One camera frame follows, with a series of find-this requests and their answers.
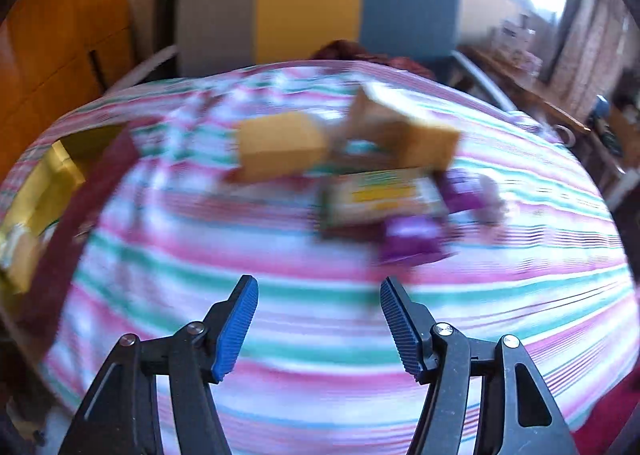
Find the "blue panel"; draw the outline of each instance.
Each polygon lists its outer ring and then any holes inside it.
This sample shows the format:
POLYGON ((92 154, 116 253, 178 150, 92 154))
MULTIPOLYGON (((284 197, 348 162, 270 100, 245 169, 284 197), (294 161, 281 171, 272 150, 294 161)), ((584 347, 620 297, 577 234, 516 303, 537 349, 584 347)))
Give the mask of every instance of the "blue panel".
POLYGON ((363 0, 360 43, 372 53, 429 64, 450 55, 460 0, 363 0))

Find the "striped bedsheet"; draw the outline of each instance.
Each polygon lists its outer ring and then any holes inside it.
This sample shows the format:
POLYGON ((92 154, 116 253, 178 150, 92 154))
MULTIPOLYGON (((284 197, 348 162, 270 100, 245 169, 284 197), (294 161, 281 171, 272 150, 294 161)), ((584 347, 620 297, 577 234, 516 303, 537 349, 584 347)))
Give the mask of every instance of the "striped bedsheet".
MULTIPOLYGON (((290 62, 139 85, 60 118, 2 184, 0 213, 46 147, 85 128, 161 115, 139 128, 142 159, 104 207, 74 275, 42 375, 74 409, 118 337, 172 334, 226 299, 244 273, 260 284, 235 370, 212 391, 239 454, 403 454, 426 395, 399 361, 380 310, 395 275, 437 320, 467 336, 519 336, 568 424, 636 361, 638 305, 625 253, 580 164, 524 114, 376 64, 290 62), (318 178, 222 189, 243 117, 314 106, 344 110, 361 80, 408 93, 464 131, 454 166, 493 168, 515 200, 507 223, 453 216, 455 254, 384 269, 375 250, 314 233, 318 178)), ((165 451, 178 453, 168 381, 159 378, 165 451)), ((478 423, 472 381, 460 453, 478 423)))

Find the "cardboard box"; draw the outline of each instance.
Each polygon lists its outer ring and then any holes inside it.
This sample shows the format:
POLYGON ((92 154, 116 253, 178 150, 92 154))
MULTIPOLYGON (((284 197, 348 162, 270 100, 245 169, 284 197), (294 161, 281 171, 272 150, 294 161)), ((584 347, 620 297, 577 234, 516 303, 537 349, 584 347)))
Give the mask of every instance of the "cardboard box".
POLYGON ((393 168, 446 170, 460 130, 437 120, 401 90, 363 83, 351 105, 346 136, 375 142, 392 155, 393 168))
POLYGON ((327 158, 322 128, 304 112, 265 115, 238 126, 242 182, 259 182, 301 173, 327 158))

